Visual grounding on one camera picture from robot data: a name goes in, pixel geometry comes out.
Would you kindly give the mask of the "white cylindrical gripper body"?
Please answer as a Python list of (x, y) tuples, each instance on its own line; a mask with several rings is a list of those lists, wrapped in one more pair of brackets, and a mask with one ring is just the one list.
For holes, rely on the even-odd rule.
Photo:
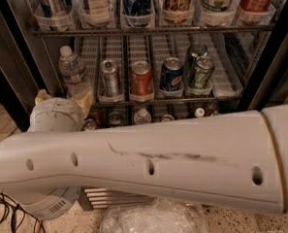
[(83, 111), (76, 102), (51, 98), (34, 107), (28, 132), (77, 132), (81, 131), (83, 121)]

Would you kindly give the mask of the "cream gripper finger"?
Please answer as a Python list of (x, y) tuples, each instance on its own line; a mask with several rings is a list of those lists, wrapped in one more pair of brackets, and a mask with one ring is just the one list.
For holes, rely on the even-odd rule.
[(41, 89), (38, 91), (36, 97), (35, 97), (35, 104), (39, 104), (45, 100), (50, 99), (51, 96), (47, 93), (45, 89)]
[(81, 107), (85, 117), (89, 115), (90, 108), (94, 102), (93, 91), (89, 90), (83, 97), (76, 99), (76, 103)]

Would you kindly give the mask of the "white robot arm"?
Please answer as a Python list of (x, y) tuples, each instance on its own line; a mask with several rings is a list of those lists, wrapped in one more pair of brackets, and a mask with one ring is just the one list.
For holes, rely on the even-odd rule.
[(89, 132), (83, 119), (72, 100), (38, 103), (0, 142), (0, 190), (43, 219), (84, 186), (288, 215), (288, 104)]

